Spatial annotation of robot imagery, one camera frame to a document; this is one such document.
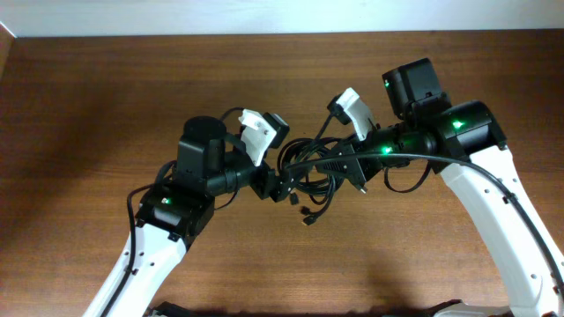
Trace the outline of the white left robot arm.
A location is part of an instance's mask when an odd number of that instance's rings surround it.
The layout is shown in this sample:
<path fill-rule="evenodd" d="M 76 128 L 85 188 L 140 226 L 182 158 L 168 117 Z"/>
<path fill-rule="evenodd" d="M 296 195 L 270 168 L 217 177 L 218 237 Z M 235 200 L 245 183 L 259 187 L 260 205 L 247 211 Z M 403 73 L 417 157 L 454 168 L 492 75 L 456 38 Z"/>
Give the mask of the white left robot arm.
<path fill-rule="evenodd" d="M 260 199 L 290 193 L 264 163 L 289 131 L 277 114 L 243 110 L 237 135 L 214 117 L 187 120 L 177 158 L 139 188 L 138 210 L 128 199 L 130 235 L 120 258 L 86 310 L 88 316 L 141 316 L 217 210 L 216 197 L 250 187 Z"/>

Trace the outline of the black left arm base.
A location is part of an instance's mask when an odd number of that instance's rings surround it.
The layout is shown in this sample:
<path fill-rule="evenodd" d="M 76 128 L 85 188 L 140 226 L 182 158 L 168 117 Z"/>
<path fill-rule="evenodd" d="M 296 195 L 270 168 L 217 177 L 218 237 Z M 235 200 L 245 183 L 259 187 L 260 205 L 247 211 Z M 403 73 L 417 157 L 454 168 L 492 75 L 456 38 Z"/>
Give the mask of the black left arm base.
<path fill-rule="evenodd" d="M 197 313 L 170 302 L 163 302 L 154 307 L 148 307 L 144 317 L 197 317 Z"/>

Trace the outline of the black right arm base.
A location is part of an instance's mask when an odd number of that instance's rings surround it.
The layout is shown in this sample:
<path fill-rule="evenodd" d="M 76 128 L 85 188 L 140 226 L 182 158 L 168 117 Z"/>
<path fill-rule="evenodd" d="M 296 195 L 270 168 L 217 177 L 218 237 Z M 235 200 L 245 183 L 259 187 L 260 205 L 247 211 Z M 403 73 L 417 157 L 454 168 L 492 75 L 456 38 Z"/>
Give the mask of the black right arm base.
<path fill-rule="evenodd" d="M 452 299 L 432 306 L 425 311 L 431 317 L 513 317 L 508 306 L 470 306 Z"/>

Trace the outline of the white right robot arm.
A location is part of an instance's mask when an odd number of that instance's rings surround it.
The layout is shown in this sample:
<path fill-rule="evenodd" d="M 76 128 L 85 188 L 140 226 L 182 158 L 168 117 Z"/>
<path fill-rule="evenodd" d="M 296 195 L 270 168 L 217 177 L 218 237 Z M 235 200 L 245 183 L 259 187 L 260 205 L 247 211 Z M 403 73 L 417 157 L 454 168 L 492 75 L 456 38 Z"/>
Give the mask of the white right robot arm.
<path fill-rule="evenodd" d="M 358 94 L 334 99 L 356 132 L 316 165 L 320 173 L 348 179 L 357 188 L 379 172 L 427 161 L 470 215 L 504 283 L 506 307 L 448 304 L 438 316 L 561 316 L 563 254 L 525 192 L 507 138 L 481 101 L 454 106 L 431 61 L 407 63 L 382 81 L 399 123 L 375 124 Z"/>

